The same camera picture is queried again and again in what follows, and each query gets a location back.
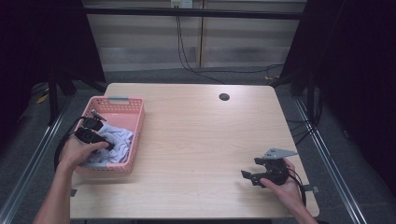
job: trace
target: human arm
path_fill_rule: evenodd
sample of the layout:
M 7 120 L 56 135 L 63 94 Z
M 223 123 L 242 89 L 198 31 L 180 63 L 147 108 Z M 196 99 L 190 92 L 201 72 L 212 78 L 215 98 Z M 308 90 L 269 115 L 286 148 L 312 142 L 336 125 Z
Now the human arm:
M 286 163 L 286 166 L 291 169 L 289 174 L 295 176 L 293 172 L 295 170 L 294 165 L 287 159 L 283 159 Z M 303 204 L 301 199 L 299 187 L 295 180 L 289 177 L 285 184 L 278 186 L 274 184 L 271 180 L 262 178 L 260 180 L 262 184 L 268 189 L 271 189 L 276 197 L 279 199 L 281 203 L 283 203 L 291 214 L 297 219 L 298 223 L 300 224 L 317 224 L 317 221 L 312 217 L 309 211 Z
M 34 223 L 70 223 L 72 174 L 92 151 L 107 146 L 106 142 L 85 144 L 73 134 L 70 135 L 64 145 L 49 192 L 35 216 Z

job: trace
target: light wood tabletop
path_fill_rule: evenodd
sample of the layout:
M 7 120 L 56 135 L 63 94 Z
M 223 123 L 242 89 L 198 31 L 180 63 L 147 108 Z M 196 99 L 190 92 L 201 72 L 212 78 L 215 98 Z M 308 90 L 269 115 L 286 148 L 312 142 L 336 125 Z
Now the light wood tabletop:
M 222 93 L 230 99 L 220 100 Z M 74 174 L 71 218 L 291 217 L 271 190 L 241 175 L 264 172 L 254 158 L 271 147 L 296 151 L 273 88 L 114 83 L 105 96 L 144 99 L 134 169 L 129 175 Z M 289 160 L 309 184 L 300 157 Z M 311 191 L 306 196 L 315 217 L 315 197 Z

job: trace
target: wall outlet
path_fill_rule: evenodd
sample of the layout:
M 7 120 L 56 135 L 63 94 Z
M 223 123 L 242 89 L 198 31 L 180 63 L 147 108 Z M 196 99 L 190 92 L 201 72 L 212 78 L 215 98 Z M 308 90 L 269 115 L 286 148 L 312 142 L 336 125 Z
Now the wall outlet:
M 177 7 L 181 7 L 181 1 L 180 0 L 171 0 L 171 8 L 177 8 Z
M 192 0 L 181 0 L 182 8 L 192 8 Z

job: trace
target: cloth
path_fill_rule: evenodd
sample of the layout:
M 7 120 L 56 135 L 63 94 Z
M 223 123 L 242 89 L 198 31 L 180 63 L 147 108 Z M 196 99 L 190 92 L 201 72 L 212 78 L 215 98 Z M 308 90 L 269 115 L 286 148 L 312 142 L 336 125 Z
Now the cloth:
M 114 147 L 111 150 L 101 148 L 91 153 L 87 163 L 121 163 L 127 160 L 134 132 L 104 123 L 97 134 L 114 144 Z

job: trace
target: pink basket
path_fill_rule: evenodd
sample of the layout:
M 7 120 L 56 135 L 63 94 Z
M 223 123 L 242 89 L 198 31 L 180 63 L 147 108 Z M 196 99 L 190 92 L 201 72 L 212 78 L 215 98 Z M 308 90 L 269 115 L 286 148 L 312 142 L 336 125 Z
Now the pink basket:
M 77 173 L 87 174 L 92 172 L 118 172 L 131 173 L 134 165 L 134 156 L 137 151 L 139 136 L 145 114 L 142 99 L 127 97 L 93 96 L 82 114 L 83 117 L 92 118 L 92 110 L 98 112 L 111 126 L 127 129 L 134 132 L 131 147 L 128 151 L 126 162 L 122 163 L 84 163 L 78 166 Z

